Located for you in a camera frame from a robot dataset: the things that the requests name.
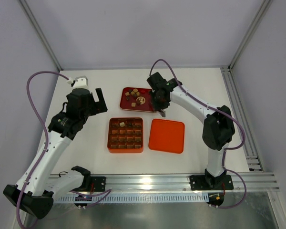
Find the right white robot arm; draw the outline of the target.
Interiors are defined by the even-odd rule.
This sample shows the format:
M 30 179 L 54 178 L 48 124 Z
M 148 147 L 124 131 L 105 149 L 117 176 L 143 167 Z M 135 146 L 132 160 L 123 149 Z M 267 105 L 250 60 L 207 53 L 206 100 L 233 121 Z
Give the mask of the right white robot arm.
M 204 171 L 205 182 L 209 188 L 220 187 L 226 176 L 222 165 L 224 149 L 229 146 L 235 134 L 233 121 L 220 112 L 230 115 L 230 109 L 223 105 L 218 108 L 218 111 L 213 111 L 209 106 L 203 106 L 192 99 L 188 92 L 184 92 L 176 79 L 167 81 L 159 75 L 150 76 L 147 82 L 152 89 L 149 94 L 151 106 L 155 112 L 165 117 L 164 110 L 169 107 L 170 103 L 175 103 L 201 121 L 203 124 L 202 139 L 208 147 L 208 164 Z

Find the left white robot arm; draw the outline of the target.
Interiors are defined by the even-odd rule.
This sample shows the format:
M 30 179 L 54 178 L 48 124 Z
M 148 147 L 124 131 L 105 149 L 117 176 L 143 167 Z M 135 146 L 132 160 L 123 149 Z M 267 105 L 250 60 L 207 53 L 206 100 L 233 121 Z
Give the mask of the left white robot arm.
M 97 88 L 96 93 L 98 101 L 85 88 L 73 89 L 66 96 L 66 111 L 60 111 L 52 118 L 43 147 L 21 179 L 15 185 L 7 185 L 3 191 L 12 205 L 42 219 L 50 212 L 55 199 L 69 191 L 89 189 L 91 173 L 80 166 L 72 167 L 55 182 L 48 179 L 62 153 L 83 129 L 88 117 L 107 112 L 101 88 Z

